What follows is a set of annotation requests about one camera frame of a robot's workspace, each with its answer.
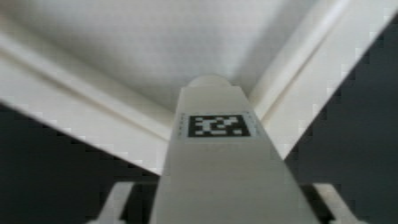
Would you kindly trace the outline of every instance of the dark gray floor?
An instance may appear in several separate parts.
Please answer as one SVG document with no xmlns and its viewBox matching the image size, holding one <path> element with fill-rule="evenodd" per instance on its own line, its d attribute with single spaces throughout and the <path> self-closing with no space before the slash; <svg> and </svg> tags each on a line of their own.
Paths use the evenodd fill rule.
<svg viewBox="0 0 398 224">
<path fill-rule="evenodd" d="M 84 224 L 99 215 L 113 184 L 157 180 L 155 174 L 0 107 L 3 224 Z M 134 190 L 125 214 L 134 223 L 148 221 L 155 186 Z"/>
<path fill-rule="evenodd" d="M 370 223 L 398 223 L 398 23 L 379 37 L 287 162 L 303 183 L 338 185 Z"/>
<path fill-rule="evenodd" d="M 299 182 L 331 182 L 374 224 L 398 220 L 398 25 L 392 25 L 289 157 Z M 0 223 L 79 224 L 115 182 L 159 176 L 0 107 Z M 125 216 L 147 223 L 155 187 Z"/>
</svg>

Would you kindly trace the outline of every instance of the gray surface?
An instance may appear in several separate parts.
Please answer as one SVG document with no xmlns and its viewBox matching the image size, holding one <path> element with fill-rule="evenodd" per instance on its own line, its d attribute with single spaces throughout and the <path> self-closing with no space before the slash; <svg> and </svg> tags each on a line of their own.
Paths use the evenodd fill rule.
<svg viewBox="0 0 398 224">
<path fill-rule="evenodd" d="M 398 221 L 398 25 L 361 60 L 289 157 L 301 182 L 337 184 L 370 223 Z"/>
</svg>

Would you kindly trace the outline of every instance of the qr-like marker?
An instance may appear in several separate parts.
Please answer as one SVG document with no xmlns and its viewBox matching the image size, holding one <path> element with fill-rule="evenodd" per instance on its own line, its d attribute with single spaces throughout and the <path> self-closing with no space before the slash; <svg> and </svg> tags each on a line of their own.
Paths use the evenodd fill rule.
<svg viewBox="0 0 398 224">
<path fill-rule="evenodd" d="M 251 136 L 242 115 L 191 116 L 189 137 Z"/>
</svg>

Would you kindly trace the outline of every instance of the white post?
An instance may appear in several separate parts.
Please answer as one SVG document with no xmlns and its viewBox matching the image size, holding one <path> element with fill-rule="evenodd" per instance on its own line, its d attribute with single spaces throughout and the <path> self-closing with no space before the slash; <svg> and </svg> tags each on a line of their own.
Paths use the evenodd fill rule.
<svg viewBox="0 0 398 224">
<path fill-rule="evenodd" d="M 315 184 L 315 189 L 319 191 L 322 200 L 326 202 L 328 208 L 335 215 L 335 221 L 331 224 L 367 224 L 367 222 L 358 220 L 353 214 L 351 208 L 346 204 L 346 200 L 331 184 Z"/>
<path fill-rule="evenodd" d="M 132 188 L 134 182 L 116 183 L 99 219 L 88 224 L 125 224 L 125 221 L 120 220 L 120 218 L 125 210 L 129 196 L 132 193 Z"/>
<path fill-rule="evenodd" d="M 184 88 L 152 224 L 319 224 L 241 87 Z"/>
</svg>

